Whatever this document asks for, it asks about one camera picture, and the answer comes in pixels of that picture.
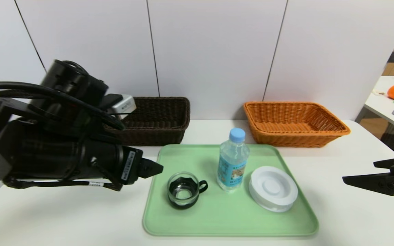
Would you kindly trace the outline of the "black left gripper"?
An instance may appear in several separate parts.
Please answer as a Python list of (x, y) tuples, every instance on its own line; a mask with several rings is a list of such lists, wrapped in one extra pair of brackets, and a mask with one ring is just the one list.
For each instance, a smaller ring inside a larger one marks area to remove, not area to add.
[(155, 161), (142, 158), (141, 150), (117, 143), (89, 140), (84, 143), (84, 171), (86, 179), (106, 179), (98, 167), (106, 170), (122, 185), (131, 185), (138, 177), (149, 178), (163, 172), (163, 166)]

